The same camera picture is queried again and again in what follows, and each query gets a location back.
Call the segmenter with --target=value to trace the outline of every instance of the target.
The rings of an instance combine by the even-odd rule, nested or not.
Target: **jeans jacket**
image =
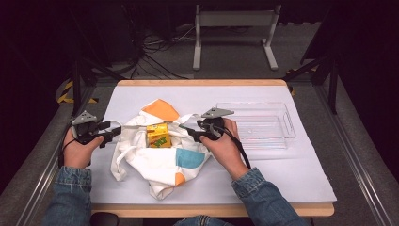
[[[279,193],[275,185],[265,181],[258,169],[251,169],[231,183],[238,198],[255,225],[307,225]],[[55,195],[42,225],[89,225],[91,172],[62,167],[54,184]],[[178,221],[176,226],[230,225],[217,218],[197,216]]]

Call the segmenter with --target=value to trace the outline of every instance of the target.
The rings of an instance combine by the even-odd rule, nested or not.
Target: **metal rail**
[[[346,134],[343,128],[339,116],[334,115],[329,108],[326,91],[324,90],[323,86],[315,86],[314,88],[326,112],[328,113],[328,117],[331,120],[332,125],[334,126],[335,130],[338,133],[340,142],[343,146],[343,154],[345,155],[346,160],[349,163],[349,166],[352,169],[356,177],[356,180],[359,183],[359,187],[363,192],[363,195],[366,198],[366,201],[368,202],[370,209],[373,212],[376,222],[378,223],[378,225],[393,226],[390,216],[388,215],[387,211],[385,210],[381,200],[379,199],[375,191],[375,186],[373,184],[373,181],[370,178],[370,175],[367,172],[367,170],[362,166],[358,158],[358,155],[356,154],[356,151],[352,146],[348,138],[348,135]]]

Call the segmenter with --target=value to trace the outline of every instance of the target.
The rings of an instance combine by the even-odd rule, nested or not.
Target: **metal frame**
[[[270,69],[276,71],[279,67],[270,46],[279,19],[281,6],[274,10],[263,11],[201,11],[197,5],[196,13],[196,45],[194,49],[193,69],[200,69],[202,26],[267,26],[269,27],[266,39],[262,39],[264,51],[269,62]]]

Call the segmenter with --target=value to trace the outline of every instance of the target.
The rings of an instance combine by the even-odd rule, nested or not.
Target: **yellow object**
[[[150,148],[170,148],[172,146],[166,123],[148,125],[147,138]]]

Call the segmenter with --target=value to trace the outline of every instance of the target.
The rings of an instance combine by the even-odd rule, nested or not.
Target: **wooden table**
[[[124,80],[118,86],[287,86],[283,80]],[[332,202],[292,203],[301,217],[328,217]],[[243,204],[112,204],[93,203],[92,212],[109,212],[121,218],[186,218],[207,215],[220,218],[247,217]]]

